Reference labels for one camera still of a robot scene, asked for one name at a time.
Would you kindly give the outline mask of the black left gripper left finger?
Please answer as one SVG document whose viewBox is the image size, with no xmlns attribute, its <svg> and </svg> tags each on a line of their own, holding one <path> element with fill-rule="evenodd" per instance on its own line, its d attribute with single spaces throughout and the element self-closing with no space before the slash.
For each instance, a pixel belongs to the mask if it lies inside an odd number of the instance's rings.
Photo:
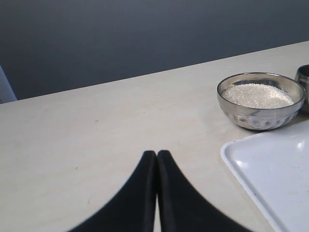
<svg viewBox="0 0 309 232">
<path fill-rule="evenodd" d="M 156 208 L 156 154 L 145 151 L 122 188 L 72 232 L 152 232 Z"/>
</svg>

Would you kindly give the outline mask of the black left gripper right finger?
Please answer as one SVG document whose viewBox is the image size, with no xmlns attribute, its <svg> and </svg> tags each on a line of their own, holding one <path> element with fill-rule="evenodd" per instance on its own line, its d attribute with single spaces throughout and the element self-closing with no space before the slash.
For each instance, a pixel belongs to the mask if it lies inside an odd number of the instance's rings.
<svg viewBox="0 0 309 232">
<path fill-rule="evenodd" d="M 157 163 L 161 231 L 250 231 L 208 202 L 184 176 L 168 150 L 158 152 Z"/>
</svg>

